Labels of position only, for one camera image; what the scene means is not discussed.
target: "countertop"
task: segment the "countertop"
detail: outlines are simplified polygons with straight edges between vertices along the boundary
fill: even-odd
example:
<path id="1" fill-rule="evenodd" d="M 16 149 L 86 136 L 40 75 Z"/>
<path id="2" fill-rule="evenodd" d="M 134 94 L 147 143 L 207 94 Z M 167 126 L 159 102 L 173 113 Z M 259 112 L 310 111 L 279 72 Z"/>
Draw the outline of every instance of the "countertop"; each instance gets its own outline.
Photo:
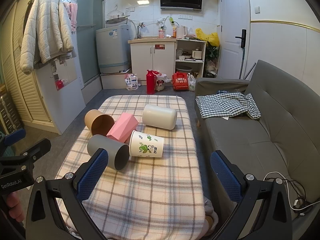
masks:
<path id="1" fill-rule="evenodd" d="M 177 39 L 159 39 L 159 38 L 143 38 L 143 39 L 136 39 L 132 41 L 128 41 L 129 44 L 132 43 L 142 43 L 142 42 L 176 42 Z"/>

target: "checkered cloth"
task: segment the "checkered cloth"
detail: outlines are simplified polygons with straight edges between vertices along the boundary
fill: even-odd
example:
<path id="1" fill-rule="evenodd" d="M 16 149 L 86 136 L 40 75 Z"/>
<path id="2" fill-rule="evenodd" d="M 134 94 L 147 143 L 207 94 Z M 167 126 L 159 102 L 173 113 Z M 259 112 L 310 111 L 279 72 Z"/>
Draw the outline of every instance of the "checkered cloth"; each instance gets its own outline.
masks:
<path id="1" fill-rule="evenodd" d="M 143 125 L 146 104 L 176 109 L 175 128 Z M 133 114 L 139 121 L 137 131 L 164 137 L 164 152 L 162 158 L 131 157 L 122 171 L 106 168 L 90 198 L 82 202 L 98 228 L 112 239 L 196 239 L 204 224 L 204 200 L 185 101 L 177 96 L 115 96 L 99 110 L 115 120 L 123 112 Z M 90 138 L 86 127 L 57 178 L 75 172 L 89 160 Z M 58 204 L 67 226 L 74 228 L 63 202 Z"/>
<path id="2" fill-rule="evenodd" d="M 196 97 L 201 117 L 234 117 L 246 113 L 251 119 L 260 119 L 260 111 L 249 93 L 223 93 Z"/>

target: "sofa armrest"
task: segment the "sofa armrest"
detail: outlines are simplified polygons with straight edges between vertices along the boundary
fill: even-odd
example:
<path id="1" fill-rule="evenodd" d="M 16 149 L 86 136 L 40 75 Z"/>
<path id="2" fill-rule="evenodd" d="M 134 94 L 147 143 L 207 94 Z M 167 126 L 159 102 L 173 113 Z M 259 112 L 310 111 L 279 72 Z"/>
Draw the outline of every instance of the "sofa armrest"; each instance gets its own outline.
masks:
<path id="1" fill-rule="evenodd" d="M 235 89 L 238 89 L 240 92 L 243 92 L 247 89 L 249 82 L 249 80 L 242 79 L 198 78 L 195 96 L 213 95 L 218 90 L 234 92 Z"/>

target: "table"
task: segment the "table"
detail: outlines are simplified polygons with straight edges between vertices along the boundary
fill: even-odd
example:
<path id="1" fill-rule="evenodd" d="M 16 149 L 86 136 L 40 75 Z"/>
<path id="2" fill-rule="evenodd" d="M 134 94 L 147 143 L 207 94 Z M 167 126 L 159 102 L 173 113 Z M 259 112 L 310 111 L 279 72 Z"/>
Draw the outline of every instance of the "table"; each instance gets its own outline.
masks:
<path id="1" fill-rule="evenodd" d="M 142 123 L 146 104 L 178 111 L 173 130 Z M 115 120 L 130 113 L 137 131 L 164 137 L 162 158 L 131 157 L 122 171 L 106 168 L 90 198 L 82 204 L 107 238 L 193 240 L 204 223 L 204 203 L 196 146 L 185 101 L 177 96 L 114 96 L 100 111 Z M 76 140 L 57 178 L 87 162 L 87 127 Z M 68 227 L 74 228 L 62 200 L 58 201 Z"/>

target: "brown bucket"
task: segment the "brown bucket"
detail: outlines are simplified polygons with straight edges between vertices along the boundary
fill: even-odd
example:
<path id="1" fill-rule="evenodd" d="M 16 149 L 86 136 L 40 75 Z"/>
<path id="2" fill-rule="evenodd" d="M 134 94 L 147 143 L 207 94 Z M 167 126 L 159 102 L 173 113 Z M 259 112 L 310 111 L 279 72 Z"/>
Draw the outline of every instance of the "brown bucket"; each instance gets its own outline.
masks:
<path id="1" fill-rule="evenodd" d="M 106 136 L 115 124 L 115 120 L 110 115 L 93 109 L 85 115 L 84 123 L 92 135 L 101 134 Z"/>

